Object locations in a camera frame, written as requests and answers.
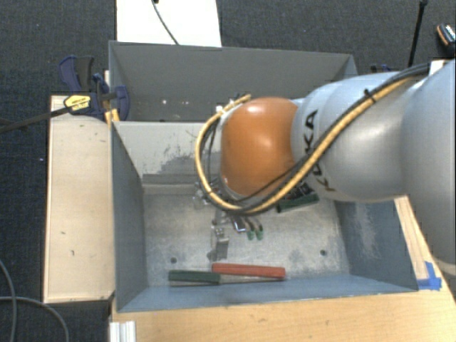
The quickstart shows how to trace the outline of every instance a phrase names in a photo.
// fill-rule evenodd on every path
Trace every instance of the black carpet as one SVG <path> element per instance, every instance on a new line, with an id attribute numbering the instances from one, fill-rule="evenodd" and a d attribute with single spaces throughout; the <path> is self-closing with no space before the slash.
<path id="1" fill-rule="evenodd" d="M 66 90 L 57 64 L 95 56 L 108 68 L 115 0 L 0 0 L 0 118 L 47 110 Z M 404 68 L 419 0 L 217 0 L 224 46 L 352 53 L 360 73 L 372 64 Z M 429 0 L 415 62 L 442 55 L 435 26 L 455 23 L 455 0 Z M 0 135 L 0 259 L 20 296 L 41 298 L 46 210 L 46 124 Z M 0 276 L 0 296 L 9 295 Z M 59 305 L 72 341 L 106 341 L 106 302 Z M 11 306 L 0 303 L 0 342 L 9 339 Z M 47 312 L 19 306 L 17 341 L 62 341 Z"/>

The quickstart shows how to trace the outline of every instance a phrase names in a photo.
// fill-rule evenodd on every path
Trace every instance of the white paper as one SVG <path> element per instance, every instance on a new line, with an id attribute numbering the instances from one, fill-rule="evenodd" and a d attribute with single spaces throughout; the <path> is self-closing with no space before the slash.
<path id="1" fill-rule="evenodd" d="M 222 46 L 215 0 L 160 0 L 157 8 L 179 44 Z M 117 40 L 174 44 L 150 0 L 117 0 Z"/>

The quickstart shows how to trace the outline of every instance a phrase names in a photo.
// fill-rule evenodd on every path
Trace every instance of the bin floor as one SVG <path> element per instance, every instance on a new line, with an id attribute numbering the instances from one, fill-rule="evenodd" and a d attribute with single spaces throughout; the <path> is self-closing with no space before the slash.
<path id="1" fill-rule="evenodd" d="M 150 286 L 167 285 L 173 269 L 209 271 L 211 221 L 215 208 L 195 209 L 191 195 L 144 195 L 147 276 Z M 332 201 L 260 216 L 264 238 L 249 241 L 230 224 L 223 262 L 285 267 L 289 278 L 347 274 L 348 260 Z"/>

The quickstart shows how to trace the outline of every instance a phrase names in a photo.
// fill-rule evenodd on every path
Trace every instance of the gray cardboard box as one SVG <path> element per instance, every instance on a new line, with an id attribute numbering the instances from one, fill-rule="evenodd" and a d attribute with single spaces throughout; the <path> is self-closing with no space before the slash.
<path id="1" fill-rule="evenodd" d="M 301 98 L 355 74 L 344 54 L 110 42 L 111 86 L 132 99 L 129 121 L 112 129 L 120 312 L 418 290 L 394 203 L 327 199 L 262 215 L 261 241 L 226 227 L 227 262 L 284 266 L 286 281 L 168 285 L 170 270 L 210 270 L 215 209 L 193 205 L 193 147 L 215 105 L 243 92 Z"/>

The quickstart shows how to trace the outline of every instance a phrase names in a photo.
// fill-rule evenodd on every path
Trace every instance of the yellow cable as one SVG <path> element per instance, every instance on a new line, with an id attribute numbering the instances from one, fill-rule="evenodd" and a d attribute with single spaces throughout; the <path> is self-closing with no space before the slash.
<path id="1" fill-rule="evenodd" d="M 406 81 L 410 80 L 411 78 L 404 78 L 396 83 L 393 83 L 386 88 L 380 90 L 378 93 L 372 95 L 371 100 L 366 100 L 363 101 L 360 105 L 358 105 L 356 108 L 354 108 L 350 113 L 345 115 L 344 118 L 342 118 L 334 127 L 331 129 L 331 131 L 326 135 L 326 137 L 322 140 L 320 145 L 318 145 L 317 148 L 312 152 L 311 156 L 309 159 L 302 165 L 302 167 L 299 169 L 299 171 L 286 183 L 286 185 L 277 193 L 275 194 L 271 199 L 267 200 L 266 202 L 260 204 L 258 207 L 255 207 L 251 210 L 246 211 L 246 214 L 253 214 L 256 212 L 260 212 L 267 207 L 271 206 L 273 203 L 279 201 L 281 198 L 283 198 L 288 192 L 290 192 L 293 187 L 295 187 L 298 182 L 301 181 L 301 179 L 308 174 L 308 172 L 311 170 L 311 168 L 318 162 L 318 160 L 321 158 L 321 156 L 325 153 L 325 151 L 329 148 L 329 146 L 333 143 L 333 141 L 336 139 L 336 137 L 341 133 L 347 126 L 349 126 L 359 115 L 364 113 L 369 107 L 371 107 L 374 102 L 379 101 L 380 99 L 386 97 L 388 94 L 390 94 L 392 91 L 394 91 L 397 87 L 401 86 L 404 84 Z M 197 168 L 197 174 L 199 176 L 199 179 L 201 180 L 201 184 L 206 191 L 206 193 L 213 199 L 218 205 L 221 205 L 227 209 L 230 210 L 241 210 L 242 207 L 233 205 L 231 203 L 225 202 L 222 198 L 217 196 L 215 193 L 213 193 L 212 188 L 210 187 L 209 182 L 207 181 L 207 178 L 204 174 L 204 170 L 202 169 L 202 164 L 201 164 L 201 157 L 200 157 L 200 147 L 202 143 L 202 139 L 209 129 L 210 125 L 215 122 L 217 119 L 219 119 L 223 113 L 227 112 L 228 110 L 231 110 L 232 108 L 235 108 L 239 104 L 250 100 L 250 95 L 243 96 L 242 98 L 234 101 L 233 103 L 230 103 L 229 105 L 225 106 L 222 111 L 219 111 L 217 114 L 213 115 L 204 125 L 203 128 L 200 130 L 199 135 L 197 137 L 197 141 L 195 144 L 195 164 Z"/>
<path id="2" fill-rule="evenodd" d="M 226 105 L 223 109 L 221 109 L 218 113 L 215 113 L 201 128 L 199 131 L 198 137 L 196 139 L 195 143 L 195 165 L 197 168 L 197 174 L 198 177 L 201 181 L 201 185 L 203 186 L 204 190 L 206 190 L 206 193 L 219 205 L 222 205 L 226 208 L 230 208 L 232 210 L 239 210 L 241 207 L 230 204 L 228 202 L 225 202 L 222 198 L 218 197 L 215 193 L 212 192 L 212 188 L 207 181 L 206 175 L 204 174 L 204 170 L 202 168 L 202 163 L 201 163 L 201 157 L 200 157 L 200 147 L 202 143 L 202 139 L 204 135 L 206 134 L 207 130 L 209 127 L 216 121 L 218 120 L 224 113 L 230 111 L 231 109 L 237 107 L 238 105 L 241 105 L 242 103 L 245 103 L 251 99 L 250 95 L 244 95 L 241 98 L 237 99 L 234 102 L 231 102 L 230 104 Z"/>

